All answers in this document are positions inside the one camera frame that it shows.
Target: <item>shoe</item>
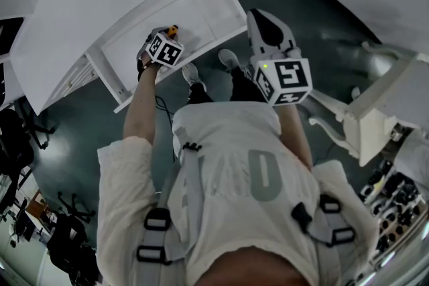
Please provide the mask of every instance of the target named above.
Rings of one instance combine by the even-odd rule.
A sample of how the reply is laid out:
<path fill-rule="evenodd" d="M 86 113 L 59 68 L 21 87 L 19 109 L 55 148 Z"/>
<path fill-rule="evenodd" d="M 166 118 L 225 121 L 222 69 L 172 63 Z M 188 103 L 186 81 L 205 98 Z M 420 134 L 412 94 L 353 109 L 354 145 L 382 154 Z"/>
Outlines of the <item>shoe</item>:
<path fill-rule="evenodd" d="M 196 69 L 196 66 L 192 62 L 182 67 L 182 74 L 186 82 L 189 83 L 189 86 L 192 86 L 193 84 L 202 84 L 204 86 L 204 90 L 206 90 L 206 85 L 201 80 L 200 75 L 198 74 L 198 69 Z"/>
<path fill-rule="evenodd" d="M 237 58 L 237 55 L 228 49 L 219 50 L 217 56 L 219 57 L 219 60 L 222 62 L 222 64 L 228 68 L 229 72 L 236 67 L 240 67 L 240 62 Z"/>

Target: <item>office chair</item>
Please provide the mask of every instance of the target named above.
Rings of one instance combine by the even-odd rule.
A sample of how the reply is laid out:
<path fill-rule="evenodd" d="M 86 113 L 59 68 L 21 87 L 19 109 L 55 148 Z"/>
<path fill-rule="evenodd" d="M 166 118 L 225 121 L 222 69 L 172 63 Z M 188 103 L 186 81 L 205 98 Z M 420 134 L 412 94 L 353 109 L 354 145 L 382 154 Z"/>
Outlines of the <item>office chair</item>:
<path fill-rule="evenodd" d="M 9 158 L 9 167 L 15 171 L 23 169 L 34 160 L 29 136 L 22 127 L 22 120 L 13 110 L 0 112 L 1 141 Z"/>
<path fill-rule="evenodd" d="M 48 141 L 45 141 L 43 144 L 40 144 L 39 138 L 36 135 L 36 131 L 38 131 L 39 133 L 45 133 L 48 135 L 52 135 L 55 132 L 55 128 L 51 128 L 51 129 L 46 129 L 43 127 L 40 127 L 39 125 L 36 125 L 34 123 L 34 110 L 33 108 L 31 108 L 29 114 L 27 115 L 26 111 L 24 110 L 24 102 L 26 101 L 25 97 L 22 97 L 18 100 L 18 105 L 19 105 L 19 110 L 21 111 L 21 115 L 23 117 L 23 122 L 21 120 L 21 123 L 24 123 L 24 127 L 23 130 L 26 133 L 29 133 L 34 141 L 36 142 L 36 144 L 38 145 L 39 149 L 45 150 L 46 147 L 48 146 Z"/>
<path fill-rule="evenodd" d="M 91 212 L 79 212 L 76 209 L 76 203 L 75 203 L 75 199 L 77 197 L 76 194 L 72 194 L 72 205 L 67 204 L 62 198 L 62 193 L 58 192 L 58 199 L 61 201 L 61 203 L 66 207 L 67 212 L 69 213 L 69 215 L 74 216 L 79 218 L 80 220 L 83 220 L 86 223 L 90 222 L 90 217 L 94 217 L 95 216 L 95 211 L 91 211 Z"/>
<path fill-rule="evenodd" d="M 9 174 L 9 170 L 10 170 L 10 162 L 9 162 L 9 158 L 7 157 L 5 151 L 0 147 L 0 175 L 3 174 Z"/>
<path fill-rule="evenodd" d="M 51 262 L 67 273 L 73 285 L 94 285 L 99 278 L 95 251 L 84 246 L 86 233 L 76 217 L 59 214 L 47 244 Z"/>

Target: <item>harness strap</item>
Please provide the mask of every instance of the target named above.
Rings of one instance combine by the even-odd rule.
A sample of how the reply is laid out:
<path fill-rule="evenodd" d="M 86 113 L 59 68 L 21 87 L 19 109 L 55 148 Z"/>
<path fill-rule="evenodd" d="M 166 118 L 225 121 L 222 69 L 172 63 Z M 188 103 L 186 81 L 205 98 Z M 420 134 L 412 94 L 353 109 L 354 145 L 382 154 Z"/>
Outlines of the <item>harness strap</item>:
<path fill-rule="evenodd" d="M 143 244 L 137 249 L 137 260 L 142 263 L 139 269 L 148 285 L 161 285 L 161 271 L 168 268 L 168 275 L 173 275 L 180 269 L 184 283 L 183 258 L 196 244 L 201 229 L 202 206 L 204 204 L 201 175 L 198 168 L 197 152 L 201 148 L 196 143 L 190 143 L 189 136 L 183 128 L 175 132 L 182 146 L 183 164 L 178 158 L 166 177 L 161 196 L 156 208 L 149 211 L 145 218 L 145 234 Z M 168 198 L 176 182 L 180 170 L 186 173 L 186 193 L 188 196 L 188 227 L 189 240 L 181 242 L 177 230 L 171 225 Z"/>
<path fill-rule="evenodd" d="M 323 194 L 313 218 L 303 203 L 292 210 L 292 217 L 315 241 L 320 285 L 344 285 L 343 281 L 354 280 L 356 270 L 352 267 L 359 250 L 354 243 L 355 231 L 343 218 L 338 200 Z"/>

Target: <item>floor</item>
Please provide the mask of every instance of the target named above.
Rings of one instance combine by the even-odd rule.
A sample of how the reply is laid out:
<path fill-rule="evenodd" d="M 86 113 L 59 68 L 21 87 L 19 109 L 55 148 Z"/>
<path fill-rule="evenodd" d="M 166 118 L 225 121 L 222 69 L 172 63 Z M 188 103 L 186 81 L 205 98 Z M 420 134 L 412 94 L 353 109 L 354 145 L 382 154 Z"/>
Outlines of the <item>floor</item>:
<path fill-rule="evenodd" d="M 359 42 L 368 40 L 360 32 L 353 19 L 344 15 L 325 0 L 239 0 L 245 11 L 257 7 L 273 13 L 285 21 L 294 32 L 302 55 L 310 60 L 314 87 L 331 96 L 350 102 L 353 86 L 362 89 L 371 83 L 371 56 L 362 52 Z M 248 63 L 251 49 L 244 33 L 226 42 L 223 48 L 232 49 L 244 64 Z M 208 93 L 215 100 L 227 100 L 231 95 L 231 77 L 217 60 L 213 50 L 196 61 Z M 186 103 L 188 85 L 177 72 L 157 85 L 169 110 L 176 112 Z M 49 137 L 45 151 L 36 149 L 34 175 L 48 203 L 59 206 L 57 192 L 61 191 L 70 201 L 72 193 L 89 209 L 98 206 L 99 165 L 97 149 L 121 139 L 125 111 L 114 114 L 117 106 L 109 91 L 98 79 L 77 90 L 41 115 L 48 118 L 56 132 Z M 336 145 L 319 127 L 310 127 L 307 118 L 311 114 L 324 117 L 339 130 L 333 116 L 314 101 L 306 99 L 299 106 L 304 128 L 308 135 L 313 159 L 319 163 L 326 159 L 342 161 L 351 185 L 359 190 L 366 182 L 378 161 L 359 168 L 357 160 Z M 157 133 L 154 145 L 152 171 L 157 189 L 172 162 L 172 134 L 165 112 L 157 112 Z M 96 243 L 97 221 L 86 226 L 90 243 Z"/>

